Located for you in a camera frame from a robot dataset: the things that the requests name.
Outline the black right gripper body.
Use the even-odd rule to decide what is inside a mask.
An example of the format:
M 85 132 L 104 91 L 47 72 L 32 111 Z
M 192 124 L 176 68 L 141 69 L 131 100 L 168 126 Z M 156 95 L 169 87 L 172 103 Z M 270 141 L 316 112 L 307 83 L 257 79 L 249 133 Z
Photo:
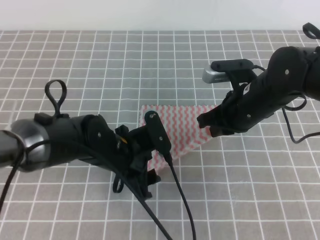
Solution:
M 240 86 L 227 93 L 220 105 L 221 125 L 232 128 L 232 134 L 244 133 L 295 98 L 306 95 L 309 55 L 308 47 L 276 50 L 267 69 L 249 84 L 247 92 Z

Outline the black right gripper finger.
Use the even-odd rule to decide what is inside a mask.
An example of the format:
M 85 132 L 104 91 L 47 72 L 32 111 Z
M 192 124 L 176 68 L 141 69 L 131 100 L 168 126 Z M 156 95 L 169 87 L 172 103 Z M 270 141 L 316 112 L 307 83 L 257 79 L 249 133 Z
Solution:
M 212 137 L 230 136 L 233 129 L 225 125 L 211 125 L 209 131 Z
M 202 113 L 196 119 L 200 128 L 220 127 L 222 125 L 221 107 L 217 106 L 208 112 Z

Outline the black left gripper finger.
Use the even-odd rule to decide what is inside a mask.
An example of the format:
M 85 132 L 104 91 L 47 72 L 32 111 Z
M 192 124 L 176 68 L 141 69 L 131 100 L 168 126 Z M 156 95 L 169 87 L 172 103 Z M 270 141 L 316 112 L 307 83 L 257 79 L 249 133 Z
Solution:
M 133 194 L 139 200 L 148 200 L 152 197 L 149 191 L 148 173 L 142 172 L 139 174 L 128 174 L 126 176 L 128 187 L 133 190 Z
M 155 169 L 151 169 L 147 171 L 147 179 L 146 179 L 147 186 L 157 184 L 160 181 L 161 181 L 161 177 L 157 174 Z

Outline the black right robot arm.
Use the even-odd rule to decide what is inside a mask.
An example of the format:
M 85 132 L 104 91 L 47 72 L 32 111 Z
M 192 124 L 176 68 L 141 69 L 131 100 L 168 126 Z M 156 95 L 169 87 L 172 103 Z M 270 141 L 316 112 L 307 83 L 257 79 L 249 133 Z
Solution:
M 197 117 L 212 137 L 245 133 L 298 97 L 320 99 L 320 48 L 285 46 L 256 75 L 248 59 L 213 61 L 203 71 L 207 84 L 230 82 L 220 105 Z

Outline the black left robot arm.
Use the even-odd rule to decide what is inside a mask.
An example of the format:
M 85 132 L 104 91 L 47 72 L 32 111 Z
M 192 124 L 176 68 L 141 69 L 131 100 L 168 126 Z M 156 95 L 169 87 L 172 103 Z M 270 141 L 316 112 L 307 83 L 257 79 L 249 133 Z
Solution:
M 101 115 L 58 117 L 40 123 L 20 119 L 10 130 L 0 132 L 0 166 L 14 166 L 33 172 L 80 160 L 115 174 L 115 193 L 127 187 L 138 197 L 152 197 L 149 186 L 161 181 L 148 169 L 154 146 L 148 131 L 138 128 L 136 135 L 122 126 L 112 130 Z

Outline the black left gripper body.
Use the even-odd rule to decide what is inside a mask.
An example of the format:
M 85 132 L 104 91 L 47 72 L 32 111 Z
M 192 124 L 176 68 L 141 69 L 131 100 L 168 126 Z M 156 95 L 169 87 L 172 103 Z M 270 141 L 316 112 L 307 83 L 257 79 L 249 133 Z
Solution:
M 82 120 L 84 143 L 104 160 L 86 156 L 82 161 L 107 170 L 113 166 L 125 178 L 149 171 L 147 163 L 152 159 L 152 151 L 140 151 L 129 137 L 130 131 L 125 125 L 111 130 L 101 115 L 86 115 Z

